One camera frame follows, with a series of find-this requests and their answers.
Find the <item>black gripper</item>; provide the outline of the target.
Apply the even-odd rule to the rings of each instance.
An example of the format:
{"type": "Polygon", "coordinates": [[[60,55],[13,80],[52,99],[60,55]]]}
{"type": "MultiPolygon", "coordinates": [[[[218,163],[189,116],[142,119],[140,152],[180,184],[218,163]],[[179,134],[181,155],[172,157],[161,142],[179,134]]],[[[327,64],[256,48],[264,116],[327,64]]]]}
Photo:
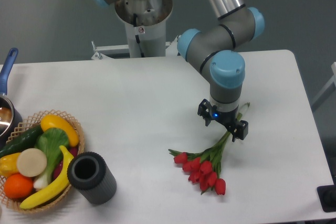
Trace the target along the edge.
{"type": "Polygon", "coordinates": [[[239,101],[232,103],[220,103],[215,100],[203,99],[198,105],[197,114],[205,121],[205,126],[209,126],[211,121],[216,121],[232,131],[232,142],[236,139],[244,140],[248,134],[248,122],[236,119],[239,101]]]}

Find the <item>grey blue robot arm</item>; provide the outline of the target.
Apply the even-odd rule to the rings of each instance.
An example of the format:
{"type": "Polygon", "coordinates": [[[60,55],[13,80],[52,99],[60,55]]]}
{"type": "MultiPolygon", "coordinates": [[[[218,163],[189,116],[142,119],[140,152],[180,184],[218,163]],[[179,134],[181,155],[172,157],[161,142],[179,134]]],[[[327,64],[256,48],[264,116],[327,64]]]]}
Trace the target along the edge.
{"type": "MultiPolygon", "coordinates": [[[[114,5],[127,33],[132,58],[166,54],[166,20],[172,0],[94,0],[114,5]]],[[[210,85],[210,98],[198,106],[206,124],[216,121],[233,139],[244,139],[248,123],[237,117],[245,78],[245,61],[236,47],[260,36],[265,29],[261,12],[243,0],[209,0],[218,25],[207,32],[189,29],[177,38],[177,51],[210,85]]]]}

